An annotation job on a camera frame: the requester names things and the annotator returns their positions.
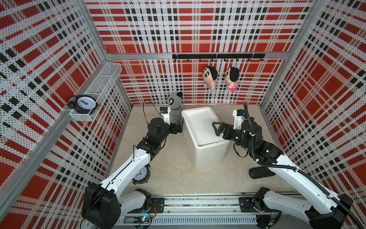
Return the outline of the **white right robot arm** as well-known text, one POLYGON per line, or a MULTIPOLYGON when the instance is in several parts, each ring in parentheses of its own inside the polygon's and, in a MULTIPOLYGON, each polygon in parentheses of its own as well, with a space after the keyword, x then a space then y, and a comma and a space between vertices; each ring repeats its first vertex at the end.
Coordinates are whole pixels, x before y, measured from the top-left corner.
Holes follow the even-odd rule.
POLYGON ((295 165, 280 148, 263 139, 262 127, 250 116, 247 103, 236 112, 234 125, 213 122, 212 126, 217 136, 245 149, 261 169, 279 175, 305 198, 286 197, 261 187, 252 200, 256 211, 278 210, 303 220, 313 229, 341 229, 347 218, 358 228, 365 227, 351 211, 351 197, 323 186, 295 165))

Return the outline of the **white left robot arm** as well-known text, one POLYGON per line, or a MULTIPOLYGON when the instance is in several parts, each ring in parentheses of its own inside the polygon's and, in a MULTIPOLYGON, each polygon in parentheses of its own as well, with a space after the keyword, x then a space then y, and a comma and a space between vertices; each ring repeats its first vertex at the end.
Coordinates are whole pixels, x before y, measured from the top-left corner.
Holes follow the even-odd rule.
POLYGON ((122 214, 132 211, 147 213, 152 207, 150 192, 136 189, 123 195, 123 191, 129 183, 147 183, 150 162, 163 149, 170 134, 182 131, 182 119, 177 123, 167 123, 162 118, 153 118, 146 136, 132 147, 133 154, 108 178, 86 188, 82 219, 100 229, 111 229, 122 214))

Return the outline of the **white plastic drawer cabinet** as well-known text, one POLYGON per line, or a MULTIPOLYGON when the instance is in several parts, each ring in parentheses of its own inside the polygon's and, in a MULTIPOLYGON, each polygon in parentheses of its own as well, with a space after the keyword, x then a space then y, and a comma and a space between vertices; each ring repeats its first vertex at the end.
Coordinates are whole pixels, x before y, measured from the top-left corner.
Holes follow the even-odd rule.
POLYGON ((212 123, 219 122, 219 119, 212 108, 183 110, 182 118, 183 136, 193 167, 198 171, 206 171, 220 164, 229 141, 215 134, 212 123))

